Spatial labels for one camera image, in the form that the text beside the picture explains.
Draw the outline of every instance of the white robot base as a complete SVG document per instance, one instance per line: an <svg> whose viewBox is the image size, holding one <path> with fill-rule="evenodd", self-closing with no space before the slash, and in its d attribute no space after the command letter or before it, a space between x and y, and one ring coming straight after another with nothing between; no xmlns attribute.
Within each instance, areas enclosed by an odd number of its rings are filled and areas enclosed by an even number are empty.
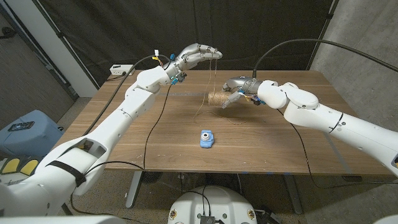
<svg viewBox="0 0 398 224"><path fill-rule="evenodd" d="M253 206L243 196L226 187L209 185L190 190L177 199L167 223L256 224L257 219Z"/></svg>

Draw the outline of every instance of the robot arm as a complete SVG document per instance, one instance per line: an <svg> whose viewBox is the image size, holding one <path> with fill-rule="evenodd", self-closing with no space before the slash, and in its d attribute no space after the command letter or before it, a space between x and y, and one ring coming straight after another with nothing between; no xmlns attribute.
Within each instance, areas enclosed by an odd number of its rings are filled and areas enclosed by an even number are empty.
<svg viewBox="0 0 398 224"><path fill-rule="evenodd" d="M329 108L318 98L293 83L278 86L277 82L237 77L228 80L224 91L237 88L254 94L253 101L263 101L273 109L287 105L284 118L299 126L317 129L348 143L377 159L398 176L398 133Z"/></svg>
<svg viewBox="0 0 398 224"><path fill-rule="evenodd" d="M86 172L108 160L131 123L152 107L161 85L182 82L184 70L221 57L213 47L192 44L170 66L165 65L166 70L158 66L138 74L125 100L94 131L56 147L26 180L8 187L0 184L2 215L56 215L72 193L82 195L98 180L104 165Z"/></svg>

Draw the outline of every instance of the black backdrop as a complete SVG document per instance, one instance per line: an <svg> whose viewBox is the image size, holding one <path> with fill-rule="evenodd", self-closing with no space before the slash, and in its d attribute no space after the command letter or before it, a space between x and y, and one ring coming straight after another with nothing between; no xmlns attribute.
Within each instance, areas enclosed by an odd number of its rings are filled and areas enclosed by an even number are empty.
<svg viewBox="0 0 398 224"><path fill-rule="evenodd" d="M219 70L250 70L278 43L318 38L333 0L40 0L96 81L109 68L195 42L223 53ZM259 70L305 70L315 44L286 45ZM147 61L138 69L156 66ZM208 69L208 62L195 69Z"/></svg>

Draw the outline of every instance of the metal table leg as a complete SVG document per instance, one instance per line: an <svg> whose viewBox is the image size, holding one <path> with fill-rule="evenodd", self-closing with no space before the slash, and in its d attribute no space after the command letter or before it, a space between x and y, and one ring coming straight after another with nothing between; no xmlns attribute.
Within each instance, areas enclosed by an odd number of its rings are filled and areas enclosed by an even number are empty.
<svg viewBox="0 0 398 224"><path fill-rule="evenodd" d="M131 180L131 185L129 193L127 193L126 208L132 208L134 202L136 202L139 187L141 185L141 177L143 176L143 171L135 171Z"/></svg>
<svg viewBox="0 0 398 224"><path fill-rule="evenodd" d="M303 208L301 206L301 201L299 197L299 192L297 191L296 182L294 181L293 175L284 175L285 185L289 193L290 199L292 201L293 210L296 214L302 214Z"/></svg>

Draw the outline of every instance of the blue container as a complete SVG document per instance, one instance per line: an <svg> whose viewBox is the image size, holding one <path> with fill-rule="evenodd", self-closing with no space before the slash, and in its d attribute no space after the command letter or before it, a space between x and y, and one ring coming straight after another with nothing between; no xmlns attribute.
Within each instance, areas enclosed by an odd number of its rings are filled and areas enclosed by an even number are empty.
<svg viewBox="0 0 398 224"><path fill-rule="evenodd" d="M29 123L29 129L10 131L13 124ZM45 156L61 138L63 131L45 113L34 110L0 131L0 151L9 155Z"/></svg>
<svg viewBox="0 0 398 224"><path fill-rule="evenodd" d="M202 130L200 135L200 147L210 148L214 143L214 136L210 130Z"/></svg>

